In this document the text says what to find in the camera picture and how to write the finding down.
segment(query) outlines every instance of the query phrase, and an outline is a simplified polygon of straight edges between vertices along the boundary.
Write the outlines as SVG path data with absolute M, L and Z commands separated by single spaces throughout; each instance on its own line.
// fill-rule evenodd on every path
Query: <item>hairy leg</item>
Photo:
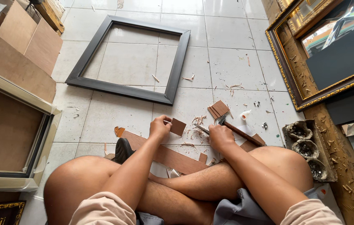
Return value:
M 307 162 L 298 153 L 285 148 L 265 146 L 249 152 L 278 175 L 305 192 L 313 187 L 313 178 Z M 204 201 L 236 199 L 237 190 L 245 187 L 228 163 L 219 163 L 199 172 L 177 178 L 150 179 L 191 198 Z
M 100 192 L 119 166 L 99 156 L 83 156 L 59 166 L 44 188 L 48 224 L 68 224 L 79 204 Z M 216 206 L 148 180 L 137 211 L 158 216 L 165 224 L 211 224 Z

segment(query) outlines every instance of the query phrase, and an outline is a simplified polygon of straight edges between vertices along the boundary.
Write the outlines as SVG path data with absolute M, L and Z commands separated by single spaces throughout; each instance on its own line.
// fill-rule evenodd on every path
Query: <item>gray shorts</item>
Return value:
M 238 199 L 231 202 L 223 199 L 214 212 L 213 225 L 265 225 L 274 224 L 262 208 L 250 197 L 248 191 L 237 191 Z M 319 199 L 314 188 L 304 192 L 310 199 Z M 148 213 L 136 212 L 137 225 L 164 225 L 164 221 Z

